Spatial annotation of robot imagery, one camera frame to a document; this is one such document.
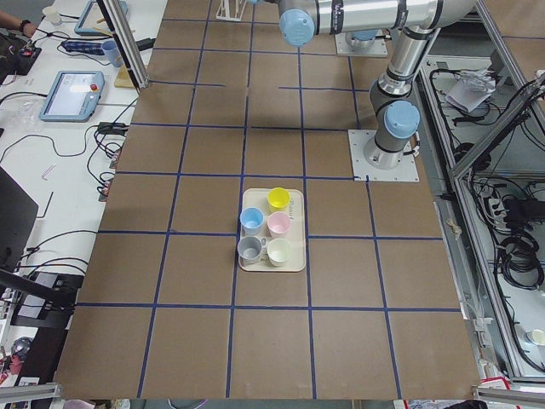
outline blue joint cap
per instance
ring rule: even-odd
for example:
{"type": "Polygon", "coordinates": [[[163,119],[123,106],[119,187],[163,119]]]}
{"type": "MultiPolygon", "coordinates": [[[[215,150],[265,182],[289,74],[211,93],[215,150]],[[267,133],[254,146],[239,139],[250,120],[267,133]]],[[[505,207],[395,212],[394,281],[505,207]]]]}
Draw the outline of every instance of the blue joint cap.
{"type": "Polygon", "coordinates": [[[409,139],[420,124],[420,113],[408,101],[395,101],[390,104],[384,114],[387,131],[398,139],[409,139]]]}
{"type": "Polygon", "coordinates": [[[374,40],[378,30],[363,30],[361,32],[353,32],[352,38],[355,38],[359,41],[370,41],[374,40]]]}
{"type": "Polygon", "coordinates": [[[289,9],[280,16],[280,31],[288,44],[305,45],[314,37],[313,18],[299,9],[289,9]]]}

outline person's arm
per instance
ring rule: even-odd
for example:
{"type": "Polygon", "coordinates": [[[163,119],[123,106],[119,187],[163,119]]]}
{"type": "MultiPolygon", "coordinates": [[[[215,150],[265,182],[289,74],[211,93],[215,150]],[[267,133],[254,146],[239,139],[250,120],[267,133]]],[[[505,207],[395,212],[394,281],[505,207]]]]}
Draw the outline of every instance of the person's arm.
{"type": "MultiPolygon", "coordinates": [[[[5,28],[7,30],[20,31],[22,22],[23,22],[22,19],[0,10],[0,27],[5,28]]],[[[34,35],[34,32],[36,32],[36,29],[37,29],[36,26],[34,26],[31,22],[28,22],[22,26],[21,32],[23,33],[23,35],[30,38],[34,35]]]]}

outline tray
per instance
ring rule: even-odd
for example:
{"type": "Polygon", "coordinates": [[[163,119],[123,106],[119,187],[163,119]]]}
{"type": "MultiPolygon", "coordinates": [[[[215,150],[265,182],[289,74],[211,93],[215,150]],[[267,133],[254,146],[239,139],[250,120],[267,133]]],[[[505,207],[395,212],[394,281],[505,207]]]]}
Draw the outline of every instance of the tray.
{"type": "MultiPolygon", "coordinates": [[[[271,189],[248,189],[244,192],[242,198],[243,209],[247,207],[256,207],[263,212],[265,221],[261,226],[261,231],[256,235],[261,240],[263,252],[259,262],[244,266],[238,258],[238,265],[245,271],[278,271],[278,272],[297,272],[301,271],[307,265],[307,241],[305,237],[305,201],[303,193],[295,189],[287,189],[290,192],[290,204],[286,213],[291,219],[291,229],[285,239],[291,243],[291,258],[285,265],[275,267],[269,262],[267,255],[267,244],[273,238],[270,236],[267,227],[267,218],[271,215],[267,202],[267,195],[271,189]]],[[[240,238],[245,237],[244,230],[241,227],[240,238]]]]}

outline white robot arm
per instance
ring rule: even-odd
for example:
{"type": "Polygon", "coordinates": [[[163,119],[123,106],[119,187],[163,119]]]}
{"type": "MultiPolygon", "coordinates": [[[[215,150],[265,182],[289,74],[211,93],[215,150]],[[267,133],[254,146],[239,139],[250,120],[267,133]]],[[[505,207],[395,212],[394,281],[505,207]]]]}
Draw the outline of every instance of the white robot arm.
{"type": "MultiPolygon", "coordinates": [[[[263,0],[250,0],[259,3],[263,0]]],[[[476,0],[265,0],[278,5],[280,30],[296,47],[315,35],[400,29],[399,41],[384,72],[373,84],[370,99],[379,122],[366,157],[374,166],[392,169],[420,123],[408,101],[412,81],[437,29],[459,21],[476,0]]]]}

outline yellow cup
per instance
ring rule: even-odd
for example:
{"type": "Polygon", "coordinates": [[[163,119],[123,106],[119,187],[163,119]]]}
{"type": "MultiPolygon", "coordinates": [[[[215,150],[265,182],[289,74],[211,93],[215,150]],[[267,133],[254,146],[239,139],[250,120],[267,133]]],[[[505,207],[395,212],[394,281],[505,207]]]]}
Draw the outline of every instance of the yellow cup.
{"type": "Polygon", "coordinates": [[[282,187],[275,187],[267,195],[267,202],[271,212],[286,210],[290,204],[290,192],[282,187]]]}

